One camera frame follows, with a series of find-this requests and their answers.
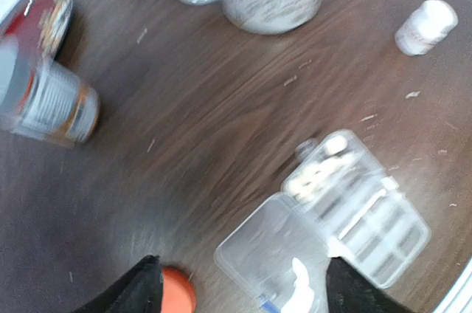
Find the clear plastic pill organizer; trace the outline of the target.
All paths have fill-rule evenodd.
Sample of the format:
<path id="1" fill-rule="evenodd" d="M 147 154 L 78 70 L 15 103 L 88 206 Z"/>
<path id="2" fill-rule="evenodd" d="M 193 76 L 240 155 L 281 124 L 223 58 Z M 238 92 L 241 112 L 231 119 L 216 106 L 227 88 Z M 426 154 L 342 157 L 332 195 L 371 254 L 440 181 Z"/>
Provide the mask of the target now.
<path id="1" fill-rule="evenodd" d="M 287 181 L 310 161 L 322 161 L 331 137 L 348 139 L 356 158 L 330 177 L 317 198 L 297 201 Z M 377 289 L 391 287 L 427 245 L 423 217 L 347 129 L 296 150 L 299 166 L 215 251 L 218 266 L 267 312 L 326 312 L 331 258 L 343 258 Z"/>

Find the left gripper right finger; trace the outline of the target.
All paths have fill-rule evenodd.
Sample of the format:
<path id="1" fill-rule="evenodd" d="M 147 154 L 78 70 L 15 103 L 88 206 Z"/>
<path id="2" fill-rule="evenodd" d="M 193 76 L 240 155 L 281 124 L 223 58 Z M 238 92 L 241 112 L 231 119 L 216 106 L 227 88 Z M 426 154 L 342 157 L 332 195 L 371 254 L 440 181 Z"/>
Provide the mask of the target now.
<path id="1" fill-rule="evenodd" d="M 330 313 L 412 313 L 352 268 L 343 258 L 331 258 L 326 274 Z"/>

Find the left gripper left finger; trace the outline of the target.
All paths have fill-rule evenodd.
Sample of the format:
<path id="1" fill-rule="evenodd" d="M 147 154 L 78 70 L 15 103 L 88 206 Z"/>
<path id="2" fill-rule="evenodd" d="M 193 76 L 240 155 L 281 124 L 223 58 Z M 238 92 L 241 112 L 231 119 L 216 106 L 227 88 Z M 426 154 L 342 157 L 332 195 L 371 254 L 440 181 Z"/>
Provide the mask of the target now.
<path id="1" fill-rule="evenodd" d="M 162 265 L 157 255 L 146 255 L 103 293 L 74 310 L 83 312 L 161 312 Z"/>

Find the orange bottle cap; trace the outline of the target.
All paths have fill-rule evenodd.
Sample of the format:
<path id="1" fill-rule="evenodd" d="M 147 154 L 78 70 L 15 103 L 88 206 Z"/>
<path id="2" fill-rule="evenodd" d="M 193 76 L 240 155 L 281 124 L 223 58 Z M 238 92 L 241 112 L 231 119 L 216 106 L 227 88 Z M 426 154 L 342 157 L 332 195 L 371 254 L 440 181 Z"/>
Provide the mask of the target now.
<path id="1" fill-rule="evenodd" d="M 190 279 L 171 266 L 163 267 L 162 277 L 162 313 L 193 313 L 196 309 L 196 293 Z"/>

